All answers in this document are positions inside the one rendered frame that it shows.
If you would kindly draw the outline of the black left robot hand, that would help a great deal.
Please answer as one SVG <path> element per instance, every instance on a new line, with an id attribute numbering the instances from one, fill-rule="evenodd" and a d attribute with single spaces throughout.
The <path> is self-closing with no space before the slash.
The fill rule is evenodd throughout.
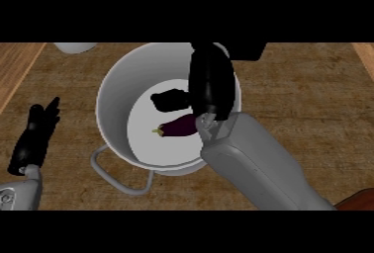
<path id="1" fill-rule="evenodd" d="M 42 166 L 47 148 L 58 117 L 60 98 L 54 97 L 45 107 L 35 104 L 29 108 L 26 128 L 14 145 L 7 172 L 14 176 L 23 176 L 22 168 L 27 165 Z"/>

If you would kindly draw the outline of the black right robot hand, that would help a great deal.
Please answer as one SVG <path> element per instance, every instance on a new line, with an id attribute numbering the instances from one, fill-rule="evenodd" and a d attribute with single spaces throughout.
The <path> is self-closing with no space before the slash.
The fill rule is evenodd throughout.
<path id="1" fill-rule="evenodd" d="M 228 57 L 212 42 L 193 42 L 189 61 L 187 89 L 171 89 L 150 95 L 162 113 L 192 109 L 194 117 L 209 113 L 226 121 L 234 101 L 234 76 Z"/>

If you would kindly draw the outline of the purple eggplant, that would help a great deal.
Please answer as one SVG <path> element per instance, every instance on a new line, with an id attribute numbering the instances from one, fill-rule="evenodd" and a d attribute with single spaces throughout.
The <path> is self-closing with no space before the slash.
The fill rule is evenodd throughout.
<path id="1" fill-rule="evenodd" d="M 153 132 L 160 136 L 189 136 L 196 133 L 194 116 L 187 114 L 180 116 L 171 122 L 166 122 L 153 129 Z"/>

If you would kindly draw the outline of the black box-shaped object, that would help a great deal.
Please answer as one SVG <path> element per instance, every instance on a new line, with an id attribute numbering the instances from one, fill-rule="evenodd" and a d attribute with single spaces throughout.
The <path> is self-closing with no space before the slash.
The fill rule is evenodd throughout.
<path id="1" fill-rule="evenodd" d="M 257 61 L 265 44 L 262 42 L 230 42 L 224 45 L 231 60 Z"/>

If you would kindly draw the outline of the white round container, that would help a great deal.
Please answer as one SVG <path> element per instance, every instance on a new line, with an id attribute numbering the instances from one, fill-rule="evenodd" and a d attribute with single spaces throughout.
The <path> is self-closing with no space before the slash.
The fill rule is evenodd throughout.
<path id="1" fill-rule="evenodd" d="M 56 42 L 57 49 L 67 54 L 78 54 L 95 47 L 94 42 Z"/>

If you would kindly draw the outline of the reddish brown wooden object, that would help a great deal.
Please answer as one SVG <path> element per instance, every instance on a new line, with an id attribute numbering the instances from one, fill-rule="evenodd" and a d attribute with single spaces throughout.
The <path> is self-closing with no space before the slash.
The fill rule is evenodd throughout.
<path id="1" fill-rule="evenodd" d="M 374 188 L 360 190 L 335 205 L 335 208 L 339 211 L 374 211 Z"/>

